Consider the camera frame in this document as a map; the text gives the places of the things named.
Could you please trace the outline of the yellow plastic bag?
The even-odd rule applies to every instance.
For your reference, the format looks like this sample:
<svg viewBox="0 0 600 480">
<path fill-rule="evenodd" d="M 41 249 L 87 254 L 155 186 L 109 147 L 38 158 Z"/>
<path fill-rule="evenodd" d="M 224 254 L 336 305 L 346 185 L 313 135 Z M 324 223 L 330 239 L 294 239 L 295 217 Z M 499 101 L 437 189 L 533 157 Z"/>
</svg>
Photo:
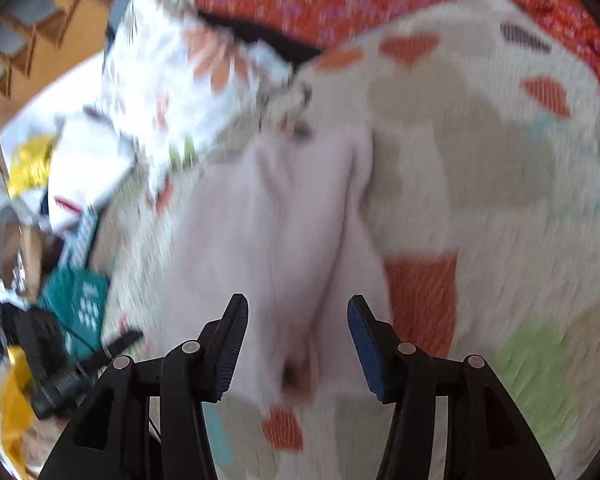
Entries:
<svg viewBox="0 0 600 480">
<path fill-rule="evenodd" d="M 13 200 L 35 188 L 45 188 L 50 177 L 57 134 L 39 134 L 12 152 L 7 191 Z"/>
</svg>

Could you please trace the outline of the white floral pillow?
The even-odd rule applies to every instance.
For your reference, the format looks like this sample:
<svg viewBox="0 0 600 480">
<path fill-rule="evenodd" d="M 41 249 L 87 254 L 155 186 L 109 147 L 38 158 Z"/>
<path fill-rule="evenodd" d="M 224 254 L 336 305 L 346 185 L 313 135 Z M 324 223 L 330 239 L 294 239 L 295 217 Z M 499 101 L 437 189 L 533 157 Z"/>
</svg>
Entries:
<svg viewBox="0 0 600 480">
<path fill-rule="evenodd" d="M 95 108 L 132 141 L 155 200 L 243 122 L 279 126 L 309 101 L 294 68 L 265 41 L 211 25 L 194 0 L 129 0 L 105 49 Z"/>
</svg>

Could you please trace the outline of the heart patterned quilt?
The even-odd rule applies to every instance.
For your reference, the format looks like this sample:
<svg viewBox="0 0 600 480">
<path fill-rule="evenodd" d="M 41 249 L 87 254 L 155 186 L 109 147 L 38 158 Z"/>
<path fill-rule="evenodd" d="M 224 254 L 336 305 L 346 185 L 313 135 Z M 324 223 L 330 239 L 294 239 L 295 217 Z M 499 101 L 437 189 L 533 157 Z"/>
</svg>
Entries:
<svg viewBox="0 0 600 480">
<path fill-rule="evenodd" d="M 559 479 L 600 471 L 600 87 L 513 0 L 399 18 L 282 101 L 374 136 L 364 203 L 404 339 L 482 354 Z"/>
</svg>

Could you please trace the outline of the pale pink sweater grey trim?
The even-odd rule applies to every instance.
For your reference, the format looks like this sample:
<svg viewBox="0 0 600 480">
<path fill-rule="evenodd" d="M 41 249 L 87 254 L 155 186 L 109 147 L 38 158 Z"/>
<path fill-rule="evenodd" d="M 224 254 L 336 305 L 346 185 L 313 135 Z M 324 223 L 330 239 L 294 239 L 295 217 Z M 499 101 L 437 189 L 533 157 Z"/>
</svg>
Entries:
<svg viewBox="0 0 600 480">
<path fill-rule="evenodd" d="M 384 263 L 361 214 L 373 168 L 362 126 L 306 140 L 255 136 L 204 170 L 185 201 L 158 307 L 156 345 L 168 351 L 248 302 L 232 393 L 263 405 L 363 394 L 347 304 L 363 296 L 388 320 Z"/>
</svg>

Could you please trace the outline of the white paper bag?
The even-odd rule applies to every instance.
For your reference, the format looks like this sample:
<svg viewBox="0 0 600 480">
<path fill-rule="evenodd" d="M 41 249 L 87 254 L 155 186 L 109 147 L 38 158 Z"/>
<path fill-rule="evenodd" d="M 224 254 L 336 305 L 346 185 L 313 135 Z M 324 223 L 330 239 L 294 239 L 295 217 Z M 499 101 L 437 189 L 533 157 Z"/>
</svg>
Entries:
<svg viewBox="0 0 600 480">
<path fill-rule="evenodd" d="M 132 144 L 87 114 L 66 118 L 48 175 L 48 221 L 59 233 L 108 202 L 135 164 Z"/>
</svg>

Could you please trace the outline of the light blue shapes box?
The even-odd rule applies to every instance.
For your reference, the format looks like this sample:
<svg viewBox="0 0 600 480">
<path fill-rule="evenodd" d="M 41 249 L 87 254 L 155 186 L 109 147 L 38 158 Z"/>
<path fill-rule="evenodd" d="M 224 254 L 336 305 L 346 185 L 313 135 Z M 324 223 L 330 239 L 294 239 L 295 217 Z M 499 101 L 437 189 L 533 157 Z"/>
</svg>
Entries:
<svg viewBox="0 0 600 480">
<path fill-rule="evenodd" d="M 68 259 L 68 266 L 71 269 L 85 269 L 87 267 L 98 224 L 99 215 L 92 206 L 89 206 L 82 214 L 76 229 L 76 237 L 71 246 Z"/>
</svg>

